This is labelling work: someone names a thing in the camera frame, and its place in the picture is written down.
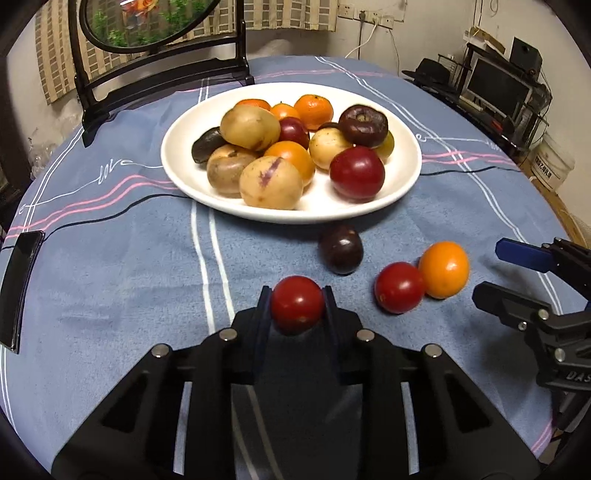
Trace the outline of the orange tomato back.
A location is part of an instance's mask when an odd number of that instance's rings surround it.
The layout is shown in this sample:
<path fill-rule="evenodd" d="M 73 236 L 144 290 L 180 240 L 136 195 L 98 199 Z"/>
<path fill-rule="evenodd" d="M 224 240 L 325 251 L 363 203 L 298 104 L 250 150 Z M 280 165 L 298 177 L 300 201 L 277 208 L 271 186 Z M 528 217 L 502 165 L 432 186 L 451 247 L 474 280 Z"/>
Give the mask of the orange tomato back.
<path fill-rule="evenodd" d="M 425 281 L 426 293 L 443 300 L 455 296 L 467 285 L 470 261 L 458 243 L 442 241 L 424 252 L 418 268 Z"/>

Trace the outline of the red tomato back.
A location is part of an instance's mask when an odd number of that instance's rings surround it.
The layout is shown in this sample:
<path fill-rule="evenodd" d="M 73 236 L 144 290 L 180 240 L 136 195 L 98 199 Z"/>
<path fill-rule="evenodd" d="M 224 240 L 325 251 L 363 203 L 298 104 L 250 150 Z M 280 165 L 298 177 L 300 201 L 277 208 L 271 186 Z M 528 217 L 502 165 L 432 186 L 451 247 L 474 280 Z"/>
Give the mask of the red tomato back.
<path fill-rule="evenodd" d="M 396 262 L 385 267 L 374 285 L 377 303 L 391 314 L 404 314 L 416 308 L 426 294 L 423 275 L 414 265 Z"/>

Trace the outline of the small red cherry tomato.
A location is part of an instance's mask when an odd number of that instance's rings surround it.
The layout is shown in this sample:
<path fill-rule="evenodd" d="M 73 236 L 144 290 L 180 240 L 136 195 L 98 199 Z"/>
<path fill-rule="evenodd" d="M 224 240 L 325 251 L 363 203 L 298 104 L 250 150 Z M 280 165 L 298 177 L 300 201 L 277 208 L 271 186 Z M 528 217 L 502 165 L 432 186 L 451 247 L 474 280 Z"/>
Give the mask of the small red cherry tomato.
<path fill-rule="evenodd" d="M 273 288 L 270 314 L 274 327 L 283 335 L 297 336 L 322 320 L 325 300 L 322 289 L 308 277 L 283 278 Z"/>

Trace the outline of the large yellow orange tomato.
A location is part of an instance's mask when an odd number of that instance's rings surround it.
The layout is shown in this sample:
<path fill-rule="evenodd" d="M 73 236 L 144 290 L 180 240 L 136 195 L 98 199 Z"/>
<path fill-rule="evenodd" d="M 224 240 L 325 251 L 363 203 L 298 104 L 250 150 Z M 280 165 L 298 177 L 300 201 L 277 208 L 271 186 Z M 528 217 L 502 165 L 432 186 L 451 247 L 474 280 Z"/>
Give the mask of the large yellow orange tomato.
<path fill-rule="evenodd" d="M 374 148 L 374 152 L 377 156 L 382 160 L 384 164 L 387 164 L 390 156 L 393 154 L 394 151 L 394 135 L 391 131 L 388 132 L 384 141 Z"/>

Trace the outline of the large red tomato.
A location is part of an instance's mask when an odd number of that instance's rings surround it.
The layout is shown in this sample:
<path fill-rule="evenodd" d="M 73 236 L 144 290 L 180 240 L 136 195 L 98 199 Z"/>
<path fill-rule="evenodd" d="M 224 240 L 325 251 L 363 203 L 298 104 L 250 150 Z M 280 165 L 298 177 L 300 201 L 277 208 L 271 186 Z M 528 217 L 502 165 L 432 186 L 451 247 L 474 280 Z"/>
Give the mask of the large red tomato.
<path fill-rule="evenodd" d="M 356 146 L 335 156 L 329 166 L 329 178 L 332 188 L 342 197 L 367 201 L 382 189 L 386 170 L 374 150 Z"/>
<path fill-rule="evenodd" d="M 308 149 L 310 144 L 310 133 L 304 123 L 295 117 L 284 117 L 280 119 L 280 141 L 291 141 Z"/>

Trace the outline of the dark maroon ribbed fruit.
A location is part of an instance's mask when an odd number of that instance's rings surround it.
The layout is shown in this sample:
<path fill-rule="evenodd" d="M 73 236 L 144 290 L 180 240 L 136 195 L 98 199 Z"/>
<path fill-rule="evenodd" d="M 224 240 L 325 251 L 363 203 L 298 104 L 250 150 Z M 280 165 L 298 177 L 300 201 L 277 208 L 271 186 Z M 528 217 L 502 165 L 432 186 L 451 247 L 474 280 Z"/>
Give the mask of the dark maroon ribbed fruit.
<path fill-rule="evenodd" d="M 356 104 L 339 116 L 339 131 L 349 143 L 376 148 L 386 140 L 388 118 L 373 107 Z"/>

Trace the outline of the pale yellow melon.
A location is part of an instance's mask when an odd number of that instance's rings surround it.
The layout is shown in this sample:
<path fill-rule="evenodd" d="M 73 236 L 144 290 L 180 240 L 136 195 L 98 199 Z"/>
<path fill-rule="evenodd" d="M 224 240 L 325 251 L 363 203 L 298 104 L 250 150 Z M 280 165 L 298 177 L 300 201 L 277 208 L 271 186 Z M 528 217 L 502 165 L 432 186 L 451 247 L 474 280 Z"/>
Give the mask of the pale yellow melon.
<path fill-rule="evenodd" d="M 319 129 L 311 137 L 308 151 L 315 166 L 321 170 L 329 171 L 329 166 L 336 155 L 353 147 L 342 132 L 335 127 Z"/>

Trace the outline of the oval orange tomato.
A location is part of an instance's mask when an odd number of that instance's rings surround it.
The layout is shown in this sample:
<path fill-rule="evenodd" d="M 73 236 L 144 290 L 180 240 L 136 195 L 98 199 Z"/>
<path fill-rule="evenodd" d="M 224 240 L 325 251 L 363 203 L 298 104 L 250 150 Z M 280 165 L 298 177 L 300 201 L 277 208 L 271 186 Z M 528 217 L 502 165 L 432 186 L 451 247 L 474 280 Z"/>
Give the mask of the oval orange tomato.
<path fill-rule="evenodd" d="M 312 178 L 315 176 L 315 163 L 312 161 L 308 150 L 301 147 L 301 145 L 291 141 L 279 141 L 267 148 L 264 155 L 279 156 L 287 160 L 297 168 L 304 182 L 304 187 L 311 184 Z"/>

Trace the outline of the large orange tangerine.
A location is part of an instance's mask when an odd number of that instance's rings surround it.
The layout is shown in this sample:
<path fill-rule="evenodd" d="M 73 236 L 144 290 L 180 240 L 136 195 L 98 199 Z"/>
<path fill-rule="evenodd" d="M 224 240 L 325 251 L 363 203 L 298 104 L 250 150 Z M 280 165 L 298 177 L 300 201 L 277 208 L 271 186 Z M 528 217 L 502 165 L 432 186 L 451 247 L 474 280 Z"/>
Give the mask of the large orange tangerine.
<path fill-rule="evenodd" d="M 294 103 L 294 109 L 297 110 L 308 131 L 317 131 L 322 124 L 331 122 L 334 117 L 332 103 L 320 95 L 306 94 L 301 96 Z"/>

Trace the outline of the striped pale melon back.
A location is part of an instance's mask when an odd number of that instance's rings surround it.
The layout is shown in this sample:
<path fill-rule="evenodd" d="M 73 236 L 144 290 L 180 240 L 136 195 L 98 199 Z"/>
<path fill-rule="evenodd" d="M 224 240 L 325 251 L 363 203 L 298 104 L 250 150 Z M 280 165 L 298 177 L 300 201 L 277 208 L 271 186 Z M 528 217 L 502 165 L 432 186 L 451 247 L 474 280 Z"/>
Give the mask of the striped pale melon back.
<path fill-rule="evenodd" d="M 239 194 L 246 205 L 293 210 L 304 193 L 304 181 L 293 164 L 280 156 L 264 156 L 242 171 Z"/>

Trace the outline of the tan melon with stem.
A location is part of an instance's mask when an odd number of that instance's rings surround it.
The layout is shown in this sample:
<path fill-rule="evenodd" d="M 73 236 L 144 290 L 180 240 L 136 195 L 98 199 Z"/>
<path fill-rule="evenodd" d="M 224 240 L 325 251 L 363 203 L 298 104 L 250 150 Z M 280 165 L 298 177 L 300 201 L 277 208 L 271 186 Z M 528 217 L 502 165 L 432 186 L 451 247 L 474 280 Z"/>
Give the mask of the tan melon with stem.
<path fill-rule="evenodd" d="M 256 152 L 226 144 L 214 150 L 207 161 L 207 180 L 224 196 L 238 196 L 239 178 L 251 162 L 259 158 Z"/>

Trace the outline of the large dark purple fruit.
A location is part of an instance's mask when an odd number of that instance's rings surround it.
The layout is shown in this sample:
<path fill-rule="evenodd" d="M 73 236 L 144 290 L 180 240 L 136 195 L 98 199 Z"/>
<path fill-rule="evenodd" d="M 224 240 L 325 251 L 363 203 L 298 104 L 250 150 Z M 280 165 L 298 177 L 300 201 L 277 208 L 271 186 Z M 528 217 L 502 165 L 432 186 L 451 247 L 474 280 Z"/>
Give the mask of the large dark purple fruit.
<path fill-rule="evenodd" d="M 191 146 L 192 159 L 198 165 L 206 164 L 211 154 L 225 144 L 218 127 L 208 129 L 193 142 Z"/>

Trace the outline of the large golden round melon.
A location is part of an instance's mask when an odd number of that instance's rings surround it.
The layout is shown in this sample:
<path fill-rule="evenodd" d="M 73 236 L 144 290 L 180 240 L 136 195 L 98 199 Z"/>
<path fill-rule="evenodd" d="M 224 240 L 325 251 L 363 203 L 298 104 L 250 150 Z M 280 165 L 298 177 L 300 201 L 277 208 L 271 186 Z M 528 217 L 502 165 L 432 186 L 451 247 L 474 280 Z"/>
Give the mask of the large golden round melon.
<path fill-rule="evenodd" d="M 229 144 L 259 152 L 280 138 L 280 121 L 263 108 L 237 105 L 223 115 L 219 131 Z"/>

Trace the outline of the dark purple tomato front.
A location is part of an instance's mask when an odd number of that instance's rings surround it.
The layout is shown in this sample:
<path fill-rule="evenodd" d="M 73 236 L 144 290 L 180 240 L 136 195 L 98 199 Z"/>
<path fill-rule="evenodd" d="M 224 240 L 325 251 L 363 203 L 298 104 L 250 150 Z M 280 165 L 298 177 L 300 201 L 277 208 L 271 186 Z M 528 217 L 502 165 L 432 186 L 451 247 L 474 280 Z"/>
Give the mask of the dark purple tomato front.
<path fill-rule="evenodd" d="M 320 131 L 320 130 L 325 129 L 325 128 L 339 129 L 339 123 L 338 122 L 325 122 L 325 123 L 322 123 L 321 126 L 318 126 L 317 131 Z"/>

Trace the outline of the dark purple tomato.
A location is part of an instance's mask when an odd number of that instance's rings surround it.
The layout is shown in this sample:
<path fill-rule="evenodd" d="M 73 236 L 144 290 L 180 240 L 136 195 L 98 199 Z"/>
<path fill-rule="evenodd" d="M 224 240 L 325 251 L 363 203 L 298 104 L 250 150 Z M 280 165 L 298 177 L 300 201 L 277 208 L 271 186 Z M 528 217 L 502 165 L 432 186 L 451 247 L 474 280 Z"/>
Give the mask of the dark purple tomato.
<path fill-rule="evenodd" d="M 332 273 L 346 276 L 359 268 L 365 255 L 359 233 L 346 224 L 329 225 L 318 238 L 322 262 Z"/>
<path fill-rule="evenodd" d="M 320 130 L 325 129 L 325 128 L 339 129 L 339 123 L 338 122 L 325 122 L 325 123 L 322 123 L 321 126 L 318 126 L 317 131 L 320 131 Z"/>

